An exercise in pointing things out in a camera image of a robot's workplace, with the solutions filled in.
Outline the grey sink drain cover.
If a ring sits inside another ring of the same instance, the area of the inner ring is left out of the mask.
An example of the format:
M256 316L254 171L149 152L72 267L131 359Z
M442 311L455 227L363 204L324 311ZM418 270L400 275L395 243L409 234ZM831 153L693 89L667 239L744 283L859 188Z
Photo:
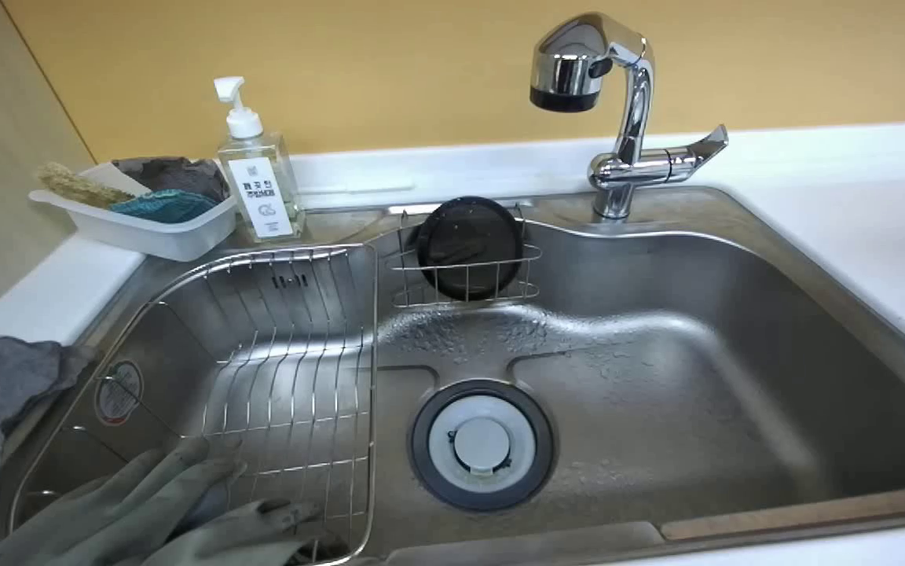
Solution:
M457 382L418 409L409 459L418 480L447 508L498 512L528 502L548 480L555 434L524 389Z

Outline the clear soap pump bottle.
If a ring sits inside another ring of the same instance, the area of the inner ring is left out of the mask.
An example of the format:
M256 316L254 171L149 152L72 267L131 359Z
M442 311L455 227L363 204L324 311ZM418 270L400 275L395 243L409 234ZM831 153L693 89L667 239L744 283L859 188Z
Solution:
M256 243L291 239L299 234L299 202L282 145L263 131L261 116L240 101L240 77L212 82L227 108L227 145L216 164L235 195L235 204Z

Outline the grey rubber gloves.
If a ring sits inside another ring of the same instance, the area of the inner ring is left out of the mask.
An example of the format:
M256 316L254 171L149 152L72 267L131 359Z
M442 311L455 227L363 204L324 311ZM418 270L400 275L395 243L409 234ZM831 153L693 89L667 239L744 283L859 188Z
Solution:
M207 441L138 454L2 539L0 566L295 566L316 517L307 502L251 499L190 524L235 471Z

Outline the beige scrub brush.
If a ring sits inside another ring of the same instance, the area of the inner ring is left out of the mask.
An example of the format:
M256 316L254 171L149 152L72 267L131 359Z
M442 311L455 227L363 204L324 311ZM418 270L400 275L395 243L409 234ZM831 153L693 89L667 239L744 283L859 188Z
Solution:
M127 193L81 179L74 171L63 164L39 167L33 179L63 197L94 204L94 209L112 209L112 204L127 202Z

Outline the stainless steel sink basin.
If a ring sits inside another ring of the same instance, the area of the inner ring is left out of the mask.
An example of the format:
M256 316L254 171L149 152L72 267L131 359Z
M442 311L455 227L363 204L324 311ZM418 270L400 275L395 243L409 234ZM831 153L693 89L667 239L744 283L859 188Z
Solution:
M335 243L372 267L367 532L346 559L583 562L905 524L905 338L716 188L650 193L619 230L522 209L528 300L400 305L412 216ZM466 512L415 474L418 409L524 389L555 434L522 508Z

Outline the chrome kitchen faucet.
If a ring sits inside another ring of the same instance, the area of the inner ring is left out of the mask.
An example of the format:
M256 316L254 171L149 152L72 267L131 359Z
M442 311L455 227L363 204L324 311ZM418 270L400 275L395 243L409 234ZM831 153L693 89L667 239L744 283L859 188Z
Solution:
M646 149L652 46L641 33L604 12L570 16L537 40L528 101L548 112L594 109L612 70L624 72L621 121L614 145L588 164L588 183L595 193L594 216L621 225L641 185L691 179L730 145L730 131L716 125L691 145Z

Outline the white plastic tray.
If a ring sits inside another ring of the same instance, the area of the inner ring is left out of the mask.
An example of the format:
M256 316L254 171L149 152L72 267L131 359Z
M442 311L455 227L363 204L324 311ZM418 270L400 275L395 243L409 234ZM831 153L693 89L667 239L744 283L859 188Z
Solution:
M83 239L165 257L195 262L235 230L235 204L221 171L209 160L188 158L121 158L74 171L81 179L127 193L127 197L156 188L190 188L212 197L212 209L184 225L156 225L112 209L94 209L63 197L38 183L32 202L63 210Z

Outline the teal sponge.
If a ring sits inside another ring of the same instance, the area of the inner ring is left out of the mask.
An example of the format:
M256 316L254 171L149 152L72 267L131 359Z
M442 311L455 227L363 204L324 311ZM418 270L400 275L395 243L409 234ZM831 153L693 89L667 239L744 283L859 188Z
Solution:
M156 188L156 193L143 193L127 202L119 202L116 213L156 219L156 225L184 225L209 209L212 209L212 197L207 197L203 193Z

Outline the black round strainer basket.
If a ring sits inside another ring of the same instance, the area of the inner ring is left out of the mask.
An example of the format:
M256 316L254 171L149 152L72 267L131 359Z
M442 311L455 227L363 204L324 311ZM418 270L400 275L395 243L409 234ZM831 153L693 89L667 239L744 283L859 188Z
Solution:
M528 300L533 293L528 280L533 262L537 250L508 209L460 195L406 230L385 267L400 305L482 305Z

